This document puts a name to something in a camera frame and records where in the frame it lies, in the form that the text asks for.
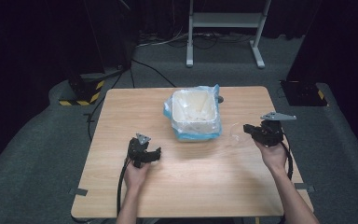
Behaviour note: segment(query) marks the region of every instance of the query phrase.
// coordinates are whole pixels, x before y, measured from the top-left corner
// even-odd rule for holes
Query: wrist
[[[280,176],[287,177],[287,173],[284,170],[284,167],[270,167],[269,171],[271,172],[273,177],[280,177]]]
[[[130,187],[130,188],[127,188],[127,195],[138,196],[140,192],[141,192],[141,188],[140,188],[140,187]]]

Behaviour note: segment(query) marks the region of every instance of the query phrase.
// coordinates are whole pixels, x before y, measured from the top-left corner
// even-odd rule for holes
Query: white stand leg
[[[255,41],[251,40],[249,43],[252,48],[252,52],[255,56],[255,61],[257,63],[258,68],[265,68],[263,58],[261,57],[260,50],[258,50],[258,42],[260,41],[261,33],[263,32],[264,24],[266,23],[267,15],[269,13],[269,5],[271,4],[271,0],[267,0],[266,5],[264,7],[263,14],[260,17],[260,22],[257,27],[257,32],[255,34]]]
[[[186,66],[192,67],[193,62],[193,0],[190,0],[190,11],[188,17],[188,40],[187,40],[187,55]]]
[[[252,52],[255,56],[255,62],[257,63],[258,68],[265,68],[266,65],[264,64],[263,58],[261,58],[260,50],[258,50],[258,47],[254,47],[254,41],[251,40],[249,42],[251,44]]]

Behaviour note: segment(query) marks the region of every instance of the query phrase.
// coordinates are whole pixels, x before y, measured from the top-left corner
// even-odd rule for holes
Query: wire
[[[118,78],[117,78],[117,80],[116,80],[116,82],[113,84],[113,86],[110,88],[110,89],[113,89],[115,86],[116,86],[116,84],[118,83],[118,81],[120,80],[120,78],[121,78],[121,76],[122,76],[123,74],[121,73],[119,76],[118,76]],[[91,130],[90,130],[90,124],[92,123],[92,117],[94,116],[94,113],[95,113],[95,111],[97,110],[97,108],[101,105],[101,103],[104,101],[104,99],[105,99],[105,97],[106,97],[106,95],[101,99],[101,101],[94,107],[94,109],[92,110],[92,112],[91,112],[91,114],[89,114],[89,117],[88,117],[88,119],[87,119],[87,123],[89,124],[88,125],[88,133],[89,133],[89,140],[90,141],[92,141],[92,137],[91,137]]]
[[[218,39],[219,39],[219,38],[214,35],[214,42],[212,43],[211,46],[208,46],[208,47],[206,47],[206,48],[202,48],[202,47],[200,47],[200,46],[197,46],[197,45],[195,45],[194,43],[193,43],[193,46],[194,46],[195,48],[197,48],[197,49],[211,49],[213,46],[215,46],[215,45],[217,44]]]
[[[132,68],[130,68],[132,87],[135,89],[135,81],[133,80]]]
[[[286,95],[284,94],[284,90],[283,90],[282,86],[280,86],[280,88],[276,90],[276,94],[277,94],[278,98],[286,98]]]
[[[288,170],[287,170],[287,177],[289,177],[290,180],[292,180],[292,176],[293,176],[293,157],[292,154],[290,153],[290,144],[289,144],[289,139],[287,138],[286,133],[283,133],[284,137],[286,138],[287,144],[289,147],[287,147],[284,142],[281,142],[281,145],[283,146],[285,152],[286,152],[286,156],[287,156],[287,161],[288,161]],[[286,221],[286,217],[283,214],[283,216],[281,217],[281,220],[278,224],[284,224],[284,222]]]
[[[201,8],[201,12],[203,12],[203,10],[205,9],[205,5],[206,5],[206,0],[204,1],[204,4],[203,4],[203,6]]]
[[[183,26],[180,28],[180,31],[178,32],[178,34],[175,37],[171,38],[170,40],[161,41],[161,42],[151,42],[151,43],[146,43],[146,44],[140,44],[140,45],[136,46],[136,48],[145,47],[145,46],[149,46],[149,45],[163,45],[163,44],[168,44],[168,43],[171,43],[173,41],[182,39],[183,37],[188,35],[188,33],[186,33],[186,34],[183,34],[183,35],[179,36],[181,34],[181,32],[182,32],[182,29],[183,29]]]
[[[117,216],[120,213],[121,209],[121,186],[123,185],[124,174],[126,173],[127,166],[130,164],[131,159],[127,156],[126,160],[124,160],[123,168],[121,169],[120,178],[118,180],[117,186]]]
[[[82,79],[86,82],[94,82],[94,81],[96,82],[96,81],[106,80],[107,78],[110,78],[110,77],[117,77],[122,73],[123,73],[123,70],[117,70],[116,72],[106,75],[106,76],[103,76],[103,77],[96,77],[96,78],[82,77]]]
[[[73,217],[71,215],[71,219],[75,222],[75,223],[90,223],[91,221],[95,220],[95,218],[91,218],[91,219],[87,219],[87,220],[78,220],[77,218]]]
[[[162,75],[156,68],[154,68],[154,67],[152,67],[152,66],[150,66],[150,65],[147,65],[147,64],[145,64],[145,63],[140,63],[140,62],[138,62],[138,61],[136,61],[136,60],[134,60],[134,59],[132,59],[135,63],[138,63],[138,64],[141,64],[141,65],[143,65],[143,66],[146,66],[146,67],[148,67],[148,68],[151,68],[151,69],[153,69],[154,71],[156,71],[157,73],[159,73],[167,82],[169,82],[173,87],[176,87],[172,82],[170,82],[164,75]]]
[[[246,37],[248,35],[240,35],[239,38],[237,39],[232,39],[232,40],[225,40],[225,39],[222,39],[222,38],[219,38],[219,43],[222,43],[222,44],[225,44],[225,43],[228,43],[228,44],[235,44],[235,43],[240,43],[240,42],[245,42],[245,41],[249,41],[250,39],[252,39],[252,35],[249,35],[246,39],[243,39],[244,37]]]
[[[184,48],[185,46],[187,46],[187,41],[180,41],[180,42],[183,42],[185,44],[181,45],[181,46],[175,46],[175,45],[173,45],[171,43],[168,43],[168,45],[171,46],[171,47],[174,47],[174,48]]]

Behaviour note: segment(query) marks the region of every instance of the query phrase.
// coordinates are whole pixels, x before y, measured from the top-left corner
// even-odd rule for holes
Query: wooden table
[[[260,116],[274,110],[264,87],[221,87],[223,131],[213,140],[179,142],[163,103],[180,89],[117,89],[106,94],[86,160],[72,215],[116,217],[117,183],[129,141],[151,137],[149,151],[161,147],[160,161],[149,170],[139,204],[139,217],[281,216],[274,181],[245,123],[259,126]],[[302,183],[294,164],[294,183]],[[122,199],[126,192],[123,184]],[[308,193],[299,193],[312,208]]]

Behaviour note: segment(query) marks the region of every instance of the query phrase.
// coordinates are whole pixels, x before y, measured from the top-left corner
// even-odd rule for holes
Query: dark background
[[[93,7],[85,2],[0,1],[0,153],[29,119],[48,106],[48,91],[54,85],[71,75],[104,73],[108,67],[129,62],[128,50],[117,50],[117,43],[127,39],[121,32],[128,25],[117,24],[113,13],[105,16],[117,29],[95,29],[97,19],[92,13],[98,10],[98,2],[110,6],[113,1],[94,1]],[[142,1],[132,28],[157,32],[164,39],[172,37],[179,27],[183,26],[185,32],[188,1],[175,1],[175,24],[169,20],[172,6],[168,2]],[[208,1],[205,5],[195,2],[195,10],[203,11],[260,11],[264,5],[234,0],[223,5],[221,1]],[[319,3],[272,1],[263,36],[286,35],[290,39],[305,35]],[[128,16],[117,5],[111,5],[111,9]],[[115,41],[104,42],[106,38]],[[111,48],[126,57],[117,56],[109,51]],[[358,1],[322,2],[288,76],[290,80],[304,78],[330,86],[358,137]]]

